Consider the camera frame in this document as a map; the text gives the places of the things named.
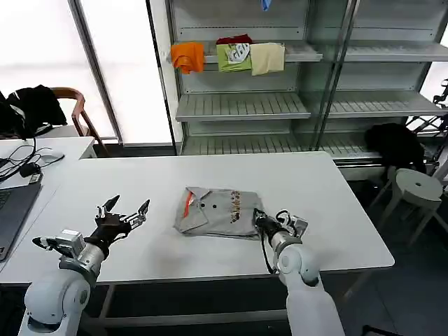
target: red cloth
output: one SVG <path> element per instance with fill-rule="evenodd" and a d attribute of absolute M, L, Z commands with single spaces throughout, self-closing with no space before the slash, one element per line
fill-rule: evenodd
<path fill-rule="evenodd" d="M 223 37 L 219 38 L 216 44 L 233 44 L 233 43 L 249 43 L 253 44 L 252 38 L 248 34 L 238 35 L 233 37 Z"/>

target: beige cloth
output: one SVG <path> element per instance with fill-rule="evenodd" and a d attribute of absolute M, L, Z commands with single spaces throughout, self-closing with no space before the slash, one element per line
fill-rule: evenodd
<path fill-rule="evenodd" d="M 283 71 L 285 47 L 278 43 L 251 44 L 252 76 Z"/>

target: printed graphic on shirt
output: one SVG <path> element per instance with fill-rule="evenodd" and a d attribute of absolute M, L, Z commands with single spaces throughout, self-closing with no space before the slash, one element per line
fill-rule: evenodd
<path fill-rule="evenodd" d="M 229 64 L 242 63 L 251 51 L 249 43 L 229 44 L 230 49 L 227 50 L 227 60 Z"/>
<path fill-rule="evenodd" d="M 232 196 L 232 213 L 230 214 L 231 223 L 235 223 L 239 220 L 241 214 L 241 193 L 239 191 L 233 190 Z"/>

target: blue object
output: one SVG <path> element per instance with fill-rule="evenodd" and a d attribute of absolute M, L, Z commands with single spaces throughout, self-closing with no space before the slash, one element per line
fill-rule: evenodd
<path fill-rule="evenodd" d="M 272 0 L 261 0 L 263 11 L 267 11 L 269 9 L 269 6 L 271 6 L 271 2 Z"/>

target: orange cloth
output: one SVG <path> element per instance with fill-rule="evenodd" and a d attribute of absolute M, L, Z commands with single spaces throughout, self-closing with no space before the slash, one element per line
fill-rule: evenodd
<path fill-rule="evenodd" d="M 181 68 L 182 74 L 189 74 L 191 71 L 203 72 L 204 46 L 196 42 L 172 45 L 171 60 L 175 68 Z"/>

